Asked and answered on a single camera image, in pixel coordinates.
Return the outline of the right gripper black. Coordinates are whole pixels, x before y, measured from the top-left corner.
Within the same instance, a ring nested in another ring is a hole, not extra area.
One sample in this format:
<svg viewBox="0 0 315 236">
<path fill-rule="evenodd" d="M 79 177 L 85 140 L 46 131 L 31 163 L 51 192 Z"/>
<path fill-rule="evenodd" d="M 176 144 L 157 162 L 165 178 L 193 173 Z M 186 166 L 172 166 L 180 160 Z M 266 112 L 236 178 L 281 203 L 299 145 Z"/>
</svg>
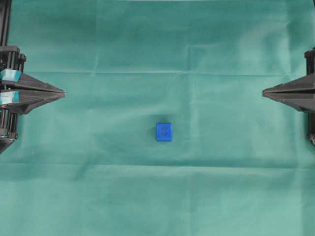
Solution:
<svg viewBox="0 0 315 236">
<path fill-rule="evenodd" d="M 315 89 L 315 48 L 304 53 L 307 75 L 285 84 L 263 90 L 262 96 L 308 113 L 308 139 L 315 144 L 315 95 L 304 92 Z"/>
</svg>

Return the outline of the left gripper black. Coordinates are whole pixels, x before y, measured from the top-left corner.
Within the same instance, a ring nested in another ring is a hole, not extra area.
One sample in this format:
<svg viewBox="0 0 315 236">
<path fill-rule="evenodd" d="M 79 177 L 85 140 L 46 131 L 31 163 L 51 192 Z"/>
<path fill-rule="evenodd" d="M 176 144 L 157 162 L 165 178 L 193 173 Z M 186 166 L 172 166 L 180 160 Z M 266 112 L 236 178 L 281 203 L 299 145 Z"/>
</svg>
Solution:
<svg viewBox="0 0 315 236">
<path fill-rule="evenodd" d="M 1 139 L 17 139 L 19 115 L 65 98 L 64 90 L 23 73 L 25 62 L 17 47 L 0 48 Z"/>
</svg>

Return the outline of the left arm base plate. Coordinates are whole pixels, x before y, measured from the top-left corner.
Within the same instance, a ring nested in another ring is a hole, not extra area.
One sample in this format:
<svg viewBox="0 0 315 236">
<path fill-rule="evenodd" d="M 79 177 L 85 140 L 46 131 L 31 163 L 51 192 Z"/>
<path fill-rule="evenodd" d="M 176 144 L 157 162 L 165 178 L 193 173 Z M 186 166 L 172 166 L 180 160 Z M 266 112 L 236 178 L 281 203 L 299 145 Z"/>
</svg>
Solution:
<svg viewBox="0 0 315 236">
<path fill-rule="evenodd" d="M 0 139 L 0 154 L 2 154 L 11 144 L 15 142 L 15 139 Z"/>
</svg>

